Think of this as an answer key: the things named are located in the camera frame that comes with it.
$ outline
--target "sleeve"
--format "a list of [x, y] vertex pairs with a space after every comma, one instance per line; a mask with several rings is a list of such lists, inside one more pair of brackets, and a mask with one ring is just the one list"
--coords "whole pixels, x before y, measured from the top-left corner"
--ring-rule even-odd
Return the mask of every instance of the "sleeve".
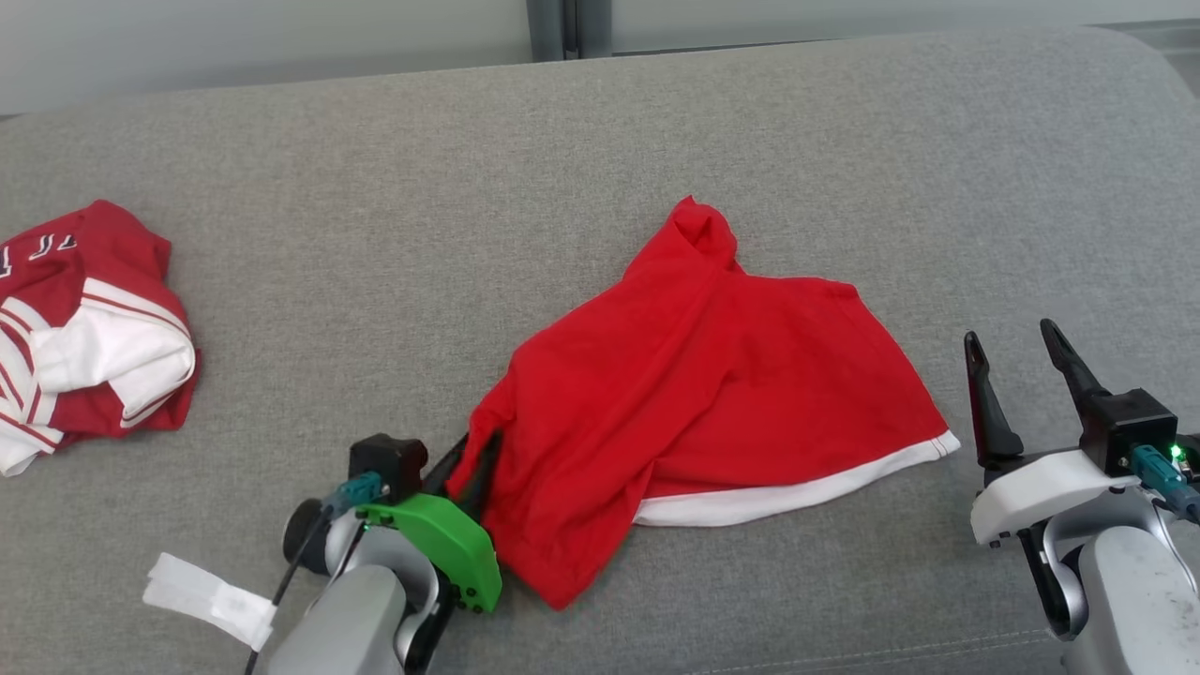
[[192, 376], [196, 350], [182, 321], [128, 291], [89, 279], [79, 310], [62, 328], [30, 334], [34, 377], [46, 393], [107, 382], [137, 424]]
[[20, 422], [20, 407], [0, 398], [0, 476], [10, 478], [29, 468], [40, 454], [50, 454], [62, 441], [62, 432]]

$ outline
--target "cable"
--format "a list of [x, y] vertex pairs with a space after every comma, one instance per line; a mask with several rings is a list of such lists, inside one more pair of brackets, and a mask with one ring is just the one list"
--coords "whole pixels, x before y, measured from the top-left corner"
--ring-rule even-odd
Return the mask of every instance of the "cable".
[[[332, 504], [326, 504], [320, 509], [320, 515], [313, 519], [312, 525], [308, 526], [308, 531], [305, 532], [304, 539], [300, 542], [300, 548], [296, 549], [296, 555], [292, 557], [292, 563], [288, 565], [288, 571], [283, 573], [283, 579], [280, 580], [280, 587], [275, 589], [275, 597], [271, 598], [271, 604], [280, 607], [280, 601], [283, 599], [283, 593], [288, 590], [288, 584], [292, 583], [292, 577], [296, 573], [296, 567], [300, 567], [300, 554], [308, 548], [308, 543], [312, 538], [317, 536], [317, 531], [320, 526], [329, 520], [329, 516], [334, 513]], [[244, 675], [251, 675], [254, 671], [254, 664], [258, 663], [258, 651], [251, 650], [250, 658], [246, 659], [246, 670]]]

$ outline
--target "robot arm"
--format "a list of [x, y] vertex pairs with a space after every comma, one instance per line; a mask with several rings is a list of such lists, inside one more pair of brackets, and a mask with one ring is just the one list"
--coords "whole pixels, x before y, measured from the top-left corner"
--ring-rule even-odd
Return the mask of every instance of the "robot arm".
[[1198, 520], [1195, 437], [1142, 389], [1103, 388], [1050, 319], [1042, 335], [1084, 426], [1078, 448], [1025, 455], [989, 382], [974, 333], [965, 340], [984, 490], [979, 543], [1016, 534], [1069, 673], [1200, 673], [1200, 599], [1166, 525]]
[[[443, 482], [464, 441], [422, 482], [420, 441], [372, 436], [350, 448], [342, 488], [296, 508], [283, 555], [331, 579], [271, 658], [270, 675], [424, 673], [456, 608], [496, 608], [499, 567], [479, 519], [500, 443], [490, 441], [476, 485], [455, 503]], [[329, 520], [331, 504], [338, 513]]]

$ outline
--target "red hoodie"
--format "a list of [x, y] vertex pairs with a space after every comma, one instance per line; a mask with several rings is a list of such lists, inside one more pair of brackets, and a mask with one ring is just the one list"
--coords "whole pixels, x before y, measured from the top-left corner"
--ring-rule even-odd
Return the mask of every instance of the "red hoodie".
[[503, 434], [484, 525], [554, 609], [630, 525], [732, 525], [958, 449], [853, 286], [748, 275], [691, 197], [624, 277], [521, 345], [475, 408], [458, 496]]

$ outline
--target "white stripe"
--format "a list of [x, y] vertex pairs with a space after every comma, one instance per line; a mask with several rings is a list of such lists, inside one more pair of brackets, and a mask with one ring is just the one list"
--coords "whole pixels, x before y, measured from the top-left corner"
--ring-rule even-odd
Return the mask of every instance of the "white stripe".
[[37, 310], [29, 306], [29, 304], [18, 300], [17, 298], [13, 298], [11, 295], [8, 298], [5, 298], [4, 304], [0, 305], [0, 307], [4, 307], [11, 311], [12, 313], [17, 315], [20, 318], [20, 321], [28, 323], [29, 327], [34, 330], [46, 330], [47, 328], [50, 327], [50, 324], [47, 323], [44, 318], [42, 318], [42, 315], [38, 313]]
[[[44, 389], [37, 396], [37, 410], [34, 411], [34, 416], [29, 417], [29, 411], [25, 411], [25, 419], [30, 424], [48, 425], [50, 418], [54, 417], [54, 408], [59, 405], [58, 394], [47, 394]], [[32, 408], [34, 404], [29, 402], [29, 407]]]
[[17, 323], [17, 319], [12, 318], [6, 313], [0, 312], [0, 324], [12, 328], [13, 333], [20, 336], [20, 339], [24, 340], [26, 345], [29, 344], [29, 331], [25, 330], [24, 325]]
[[7, 438], [8, 441], [14, 441], [18, 443], [24, 443], [26, 446], [32, 446], [43, 453], [53, 453], [58, 443], [62, 441], [62, 432], [55, 429], [48, 428], [31, 428], [42, 436], [46, 436], [54, 443], [47, 443], [46, 441], [29, 434], [29, 430], [20, 425], [13, 424], [7, 419], [0, 419], [0, 438]]
[[142, 382], [138, 382], [132, 390], [126, 387], [127, 384], [130, 384], [130, 382], [126, 378], [128, 378], [133, 374], [120, 375], [108, 381], [109, 387], [113, 388], [113, 393], [115, 393], [116, 398], [121, 400], [121, 404], [124, 404], [124, 408], [121, 410], [122, 428], [130, 429], [140, 424], [143, 420], [145, 420], [145, 418], [154, 414], [156, 410], [161, 408], [163, 404], [169, 401], [170, 398], [175, 395], [175, 392], [178, 392], [180, 387], [182, 387], [188, 380], [191, 380], [192, 375], [196, 372], [196, 350], [192, 347], [192, 344], [191, 342], [187, 344], [186, 353], [173, 354], [166, 358], [173, 358], [174, 356], [182, 357], [187, 363], [187, 369], [179, 377], [179, 380], [170, 383], [169, 389], [160, 388], [157, 394], [155, 393], [150, 394], [151, 398], [149, 398], [149, 400], [145, 400], [145, 398], [139, 395], [142, 388], [146, 384], [144, 380]]
[[[174, 313], [172, 313], [170, 310], [168, 310], [167, 307], [160, 305], [158, 303], [148, 300], [148, 299], [143, 298], [142, 295], [136, 295], [133, 293], [130, 293], [128, 291], [125, 291], [124, 288], [119, 288], [116, 286], [113, 286], [112, 283], [101, 281], [98, 279], [88, 279], [88, 280], [85, 280], [83, 282], [83, 292], [86, 293], [86, 294], [89, 294], [89, 295], [96, 295], [97, 298], [103, 298], [106, 300], [112, 300], [114, 303], [118, 303], [118, 304], [121, 304], [121, 305], [125, 305], [125, 306], [128, 306], [128, 307], [138, 309], [138, 310], [142, 310], [144, 312], [150, 312], [150, 313], [155, 315], [156, 317], [163, 319], [168, 324], [173, 325], [175, 328], [175, 330], [179, 330], [180, 333], [182, 333], [184, 335], [186, 335], [188, 340], [192, 339], [192, 334], [191, 334], [191, 331], [187, 330], [187, 327], [184, 325], [184, 322], [180, 321], [180, 318], [178, 316], [175, 316]], [[80, 304], [92, 304], [92, 306], [100, 306], [102, 309], [108, 309], [110, 311], [121, 311], [121, 307], [114, 307], [114, 306], [108, 305], [108, 304], [96, 305], [95, 300], [91, 300], [90, 298], [84, 298]], [[128, 311], [124, 311], [122, 313], [127, 313], [127, 315], [131, 315], [131, 316], [140, 316], [140, 317], [145, 316], [143, 313], [128, 312]]]
[[[92, 300], [91, 298], [83, 298], [83, 299], [79, 300], [79, 306], [80, 307], [91, 307], [94, 310], [101, 310], [101, 311], [106, 311], [106, 312], [109, 312], [109, 313], [120, 315], [120, 316], [128, 317], [128, 318], [136, 318], [138, 321], [144, 321], [146, 323], [152, 323], [155, 325], [161, 325], [161, 327], [166, 328], [167, 330], [174, 330], [175, 333], [180, 333], [178, 325], [175, 325], [174, 323], [170, 323], [170, 322], [168, 322], [168, 321], [166, 321], [166, 319], [163, 319], [163, 318], [161, 318], [158, 316], [150, 316], [150, 315], [145, 315], [145, 313], [142, 313], [142, 312], [136, 312], [136, 311], [132, 311], [132, 310], [127, 310], [125, 307], [119, 307], [119, 306], [116, 306], [113, 303], [109, 303], [107, 300]], [[188, 340], [192, 339], [192, 336], [188, 335], [187, 333], [182, 333], [182, 335], [184, 335], [184, 338], [187, 338]]]
[[17, 419], [20, 417], [20, 406], [18, 406], [17, 401], [13, 401], [12, 399], [4, 399], [0, 401], [0, 413]]
[[[20, 353], [20, 348], [17, 347], [17, 344], [4, 330], [0, 330], [0, 368], [8, 374], [12, 386], [17, 388], [16, 392], [10, 389], [8, 383], [0, 376], [0, 388], [4, 389], [5, 398], [12, 401], [14, 406], [28, 406], [31, 402], [30, 399], [32, 399], [37, 384], [34, 382], [32, 374], [29, 372], [29, 363], [25, 360], [25, 356]], [[22, 407], [12, 417], [25, 419], [26, 412], [28, 410]]]
[[634, 524], [662, 527], [718, 527], [749, 522], [835, 500], [889, 473], [934, 461], [944, 456], [943, 450], [944, 454], [949, 454], [960, 447], [961, 443], [954, 434], [947, 431], [872, 462], [808, 483], [652, 497], [642, 500], [637, 507], [637, 515], [634, 516]]

